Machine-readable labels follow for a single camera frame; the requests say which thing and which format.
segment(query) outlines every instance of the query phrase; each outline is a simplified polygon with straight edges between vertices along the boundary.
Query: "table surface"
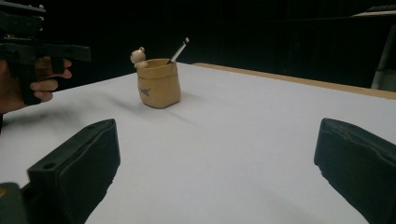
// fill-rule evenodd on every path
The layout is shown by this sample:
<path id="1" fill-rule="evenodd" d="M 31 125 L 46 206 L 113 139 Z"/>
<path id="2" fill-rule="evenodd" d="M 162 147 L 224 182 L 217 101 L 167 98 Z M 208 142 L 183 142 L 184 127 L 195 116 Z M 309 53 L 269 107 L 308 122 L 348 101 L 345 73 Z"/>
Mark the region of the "table surface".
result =
<path id="1" fill-rule="evenodd" d="M 73 134 L 115 119 L 121 165 L 88 224 L 367 223 L 314 164 L 318 128 L 340 119 L 396 143 L 393 93 L 210 66 L 178 63 L 181 100 L 165 109 L 142 104 L 132 73 L 6 114 L 0 183 L 24 186 Z"/>

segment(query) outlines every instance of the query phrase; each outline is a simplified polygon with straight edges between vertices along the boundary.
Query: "hand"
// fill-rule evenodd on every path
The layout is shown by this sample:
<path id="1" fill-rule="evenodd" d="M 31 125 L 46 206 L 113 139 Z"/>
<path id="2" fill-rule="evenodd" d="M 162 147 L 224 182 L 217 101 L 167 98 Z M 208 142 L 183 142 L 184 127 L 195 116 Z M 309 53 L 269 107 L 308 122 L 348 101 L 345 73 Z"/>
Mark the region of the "hand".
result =
<path id="1" fill-rule="evenodd" d="M 53 97 L 52 91 L 58 88 L 58 82 L 49 77 L 70 78 L 72 73 L 68 68 L 71 65 L 69 60 L 64 60 L 64 73 L 53 74 L 50 57 L 37 60 L 35 63 L 37 82 L 31 83 L 30 88 L 34 91 L 35 97 L 41 100 L 41 103 L 50 101 Z M 11 77 L 7 61 L 0 60 L 0 113 L 5 114 L 26 106 L 22 100 L 19 80 Z"/>

